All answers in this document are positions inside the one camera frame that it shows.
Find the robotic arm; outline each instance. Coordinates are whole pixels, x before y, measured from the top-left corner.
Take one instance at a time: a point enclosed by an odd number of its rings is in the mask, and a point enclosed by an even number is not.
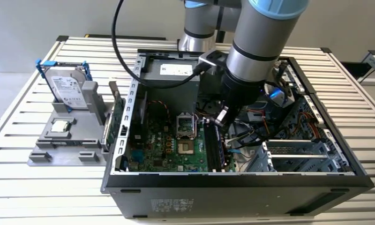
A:
[[[178,46],[181,51],[206,52],[214,49],[216,29],[234,31],[237,24],[234,43],[224,68],[225,110],[216,119],[220,125],[229,123],[241,108],[253,104],[261,96],[266,79],[308,5],[309,0],[186,2],[186,28]]]

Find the wires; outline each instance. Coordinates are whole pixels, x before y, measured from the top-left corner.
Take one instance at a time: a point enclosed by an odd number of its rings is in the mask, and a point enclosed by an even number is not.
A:
[[[238,150],[238,149],[230,149],[229,152],[230,152],[230,153],[238,153],[238,154],[241,154],[242,156],[245,156],[246,158],[252,158],[250,156],[245,155],[245,154],[241,152],[241,150]]]
[[[368,79],[368,77],[372,75],[372,73],[369,73],[358,83],[362,83],[365,81],[365,79]]]
[[[300,112],[300,115],[298,115],[298,125],[297,125],[297,128],[294,129],[293,135],[300,131],[301,122],[302,122],[302,120],[301,120],[302,115],[306,117],[306,119],[313,119],[314,118],[310,113]],[[309,123],[309,126],[310,126],[310,128],[313,130],[314,137],[316,138],[321,138],[321,135],[320,135],[320,132],[318,132],[318,129],[317,129],[314,123]]]
[[[205,110],[201,108],[197,108],[197,113],[201,114],[202,116],[213,116],[210,113],[208,113]]]
[[[230,153],[241,154],[244,157],[249,158],[249,160],[248,160],[248,161],[242,164],[242,166],[240,167],[240,171],[238,171],[238,172],[241,172],[242,167],[244,167],[244,166],[246,165],[246,163],[249,163],[254,158],[253,158],[252,156],[245,155],[245,154],[241,152],[241,150],[238,150],[238,149],[230,149],[229,152],[230,152]]]
[[[149,104],[153,104],[153,103],[159,103],[159,104],[162,104],[162,105],[165,106],[165,108],[167,109],[169,123],[171,123],[170,110],[169,110],[169,107],[167,107],[166,103],[162,102],[162,101],[158,101],[158,100],[154,100],[154,101],[150,101],[150,102],[149,102]]]
[[[252,136],[252,135],[254,134],[254,132],[256,132],[256,129],[253,129],[252,132],[248,132],[246,134],[240,135],[238,137],[234,137],[234,138],[232,138],[232,139],[228,139],[228,140],[226,140],[226,144],[229,144],[230,142],[234,142],[234,141],[240,141],[241,139],[244,139],[244,138]]]
[[[276,135],[282,131],[285,130],[286,127],[281,127],[280,129],[274,130],[273,133],[270,133],[270,135],[268,136],[262,136],[261,139],[258,141],[252,141],[252,142],[248,142],[248,143],[244,143],[238,148],[236,149],[241,149],[241,148],[245,148],[245,147],[252,147],[252,146],[260,146],[262,145],[262,143],[269,140],[270,138],[276,137]]]
[[[253,109],[248,109],[249,112],[253,112],[253,113],[262,113],[262,117],[264,117],[264,123],[265,123],[265,127],[266,127],[266,130],[268,130],[268,134],[270,134],[270,130],[269,130],[269,126],[268,126],[268,122],[266,122],[266,111],[265,110],[253,110]]]
[[[253,129],[252,125],[249,123],[244,122],[242,120],[236,120],[236,123],[240,123],[240,124],[248,126],[249,129]]]
[[[289,127],[286,127],[285,132],[286,132],[286,139],[290,139],[290,137],[293,136],[293,134],[292,134],[292,132],[290,132]]]
[[[249,161],[245,162],[245,164],[242,164],[242,166],[240,167],[240,172],[242,172],[242,167],[246,165],[246,163],[249,163],[254,158],[252,158]]]
[[[210,101],[212,101],[212,100],[209,100],[209,101],[205,102],[202,110],[206,110],[206,106],[208,106],[208,104],[210,103]]]
[[[139,76],[137,76],[134,71],[130,69],[129,65],[126,64],[126,61],[119,53],[119,46],[118,46],[118,40],[117,40],[117,25],[118,25],[118,18],[119,18],[119,10],[121,10],[121,7],[123,6],[123,3],[125,3],[125,0],[119,0],[119,4],[118,4],[117,10],[115,10],[114,19],[113,19],[113,26],[111,26],[111,41],[113,41],[114,52],[118,56],[121,64],[123,65],[123,68],[126,69],[130,76],[135,80],[138,80],[145,86],[147,86],[150,88],[169,89],[169,88],[174,88],[174,87],[178,87],[178,86],[186,84],[197,75],[200,75],[204,71],[208,71],[212,68],[212,66],[208,63],[200,63],[200,65],[194,69],[193,75],[189,76],[183,81],[177,82],[170,85],[162,85],[162,86],[153,85],[147,81],[142,80],[139,78]]]

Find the metal frame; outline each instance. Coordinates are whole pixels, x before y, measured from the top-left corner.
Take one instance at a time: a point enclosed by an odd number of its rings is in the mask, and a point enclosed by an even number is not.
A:
[[[345,66],[342,66],[342,64],[340,63],[340,60],[337,59],[337,57],[332,53],[329,53],[329,57],[332,58],[332,61],[336,63],[337,67],[340,68],[341,72],[344,73],[344,76],[348,78],[352,86],[356,88],[358,93],[362,95],[362,97],[365,98],[366,103],[372,106],[372,109],[375,112],[375,101],[373,100],[370,94],[365,91],[362,85],[357,82],[354,77],[350,75],[350,73],[346,70]]]
[[[133,66],[138,48],[175,50],[177,43],[121,39],[119,47],[127,64]],[[229,51],[230,45],[218,44],[218,49]],[[353,87],[353,81],[348,78],[350,75],[340,69],[341,63],[332,60],[330,55],[333,54],[322,52],[320,48],[301,47],[286,47],[282,53],[282,56],[296,57],[337,127],[375,183],[375,110],[369,104],[374,100],[366,97],[362,87]],[[130,77],[115,58],[109,38],[70,37],[67,41],[55,43],[46,60],[83,62],[87,58],[94,80],[102,86],[99,92],[106,94],[106,99],[114,101],[111,92],[107,93],[103,88],[109,80],[118,81],[125,97]],[[53,110],[49,106],[53,101],[49,91],[35,72],[0,121],[0,224],[18,221],[31,224],[73,222],[97,225],[103,220],[107,223],[133,223],[122,217],[115,203],[109,201],[109,195],[99,194],[105,167],[38,168],[26,165],[33,144],[45,128],[42,124],[47,122]],[[23,208],[27,206],[35,210],[26,211]],[[154,222],[141,219],[139,223]],[[224,218],[167,219],[167,223],[375,225],[375,188],[316,217],[228,218],[226,214]]]

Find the green circuit board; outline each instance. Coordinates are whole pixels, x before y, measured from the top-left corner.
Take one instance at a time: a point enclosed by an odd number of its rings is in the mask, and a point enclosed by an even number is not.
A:
[[[173,129],[155,121],[149,122],[149,136],[141,162],[130,162],[131,171],[139,172],[208,172],[205,129],[200,122],[194,140],[175,137]]]
[[[113,144],[117,140],[117,137],[119,135],[119,126],[121,126],[121,120],[123,117],[123,112],[125,112],[125,101],[123,98],[119,95],[119,92],[117,92],[117,98],[114,101],[113,105],[113,115],[111,115],[111,121],[109,124],[109,137],[107,137],[107,142]]]
[[[190,118],[179,119],[179,128],[178,131],[193,132],[193,120]]]

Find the motherboard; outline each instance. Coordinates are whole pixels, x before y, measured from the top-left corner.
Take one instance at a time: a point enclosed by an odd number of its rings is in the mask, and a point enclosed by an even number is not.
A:
[[[208,172],[204,123],[196,125],[196,138],[177,138],[174,129],[149,121],[143,149],[133,150],[130,170],[139,172]]]

